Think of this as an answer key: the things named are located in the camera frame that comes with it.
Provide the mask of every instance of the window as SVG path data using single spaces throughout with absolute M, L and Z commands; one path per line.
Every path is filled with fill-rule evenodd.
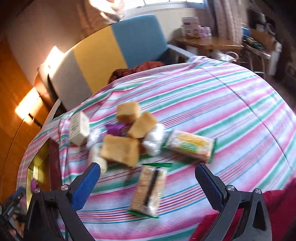
M 124 9 L 128 10 L 128 9 L 143 7 L 151 4 L 154 4 L 154 5 L 176 4 L 176 7 L 177 7 L 178 5 L 181 5 L 181 4 L 183 4 L 184 6 L 184 4 L 186 3 L 189 3 L 188 7 L 194 7 L 194 4 L 203 4 L 204 0 L 125 0 Z

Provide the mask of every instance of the armrest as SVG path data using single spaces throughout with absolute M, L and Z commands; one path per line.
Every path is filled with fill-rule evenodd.
M 190 53 L 190 52 L 188 52 L 188 51 L 186 51 L 184 49 L 181 49 L 181 48 L 179 48 L 177 46 L 174 46 L 174 45 L 171 45 L 171 44 L 168 44 L 167 46 L 170 48 L 170 50 L 174 54 L 176 54 L 178 57 L 184 58 L 185 60 L 195 56 L 195 54 L 192 54 L 192 53 Z
M 58 107 L 60 105 L 61 105 L 61 101 L 58 99 L 55 102 L 55 104 L 52 107 L 52 109 L 50 110 L 50 112 L 49 112 L 49 114 L 48 114 L 48 116 L 47 116 L 47 118 L 46 118 L 46 120 L 45 120 L 45 122 L 44 122 L 44 124 L 42 126 L 42 129 L 52 121 L 52 119 L 54 118 L 54 114 L 55 114 L 55 112 L 57 111 L 57 109 L 58 109 Z

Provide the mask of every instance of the bread slice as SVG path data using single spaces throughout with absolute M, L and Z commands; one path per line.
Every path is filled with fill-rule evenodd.
M 137 102 L 131 101 L 117 106 L 116 119 L 118 123 L 125 122 L 127 125 L 132 125 L 140 115 L 140 107 Z
M 128 136 L 132 138 L 143 138 L 156 124 L 157 119 L 146 111 L 131 126 L 128 131 Z
M 108 134 L 104 137 L 100 155 L 106 160 L 135 167 L 140 157 L 139 146 L 140 142 L 137 139 Z

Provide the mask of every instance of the window frame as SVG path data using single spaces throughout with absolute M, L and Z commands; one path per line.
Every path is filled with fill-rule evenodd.
M 146 14 L 151 12 L 158 12 L 170 9 L 182 9 L 182 8 L 198 8 L 205 9 L 205 3 L 196 2 L 162 2 L 146 4 L 144 6 L 134 7 L 125 10 L 126 17 L 132 17 L 140 14 Z

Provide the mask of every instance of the dark red garment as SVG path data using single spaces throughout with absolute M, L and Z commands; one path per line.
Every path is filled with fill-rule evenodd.
M 127 75 L 130 75 L 130 74 L 133 74 L 133 73 L 138 73 L 138 72 L 141 72 L 141 71 L 144 71 L 144 70 L 148 70 L 148 69 L 153 69 L 153 68 L 157 68 L 157 67 L 160 67 L 160 66 L 164 66 L 164 64 L 160 61 L 147 61 L 147 62 L 144 62 L 132 69 L 117 69 L 115 70 L 110 79 L 109 79 L 109 82 L 108 84 L 112 83 L 114 80 L 117 80 L 121 77 L 124 77 L 124 76 L 127 76 Z
M 296 179 L 293 179 L 284 190 L 268 191 L 263 194 L 263 197 L 271 221 L 272 241 L 281 241 L 296 219 Z M 242 209 L 236 212 L 223 241 L 231 240 L 241 214 Z M 217 214 L 205 216 L 191 236 L 190 241 L 200 241 L 216 217 Z

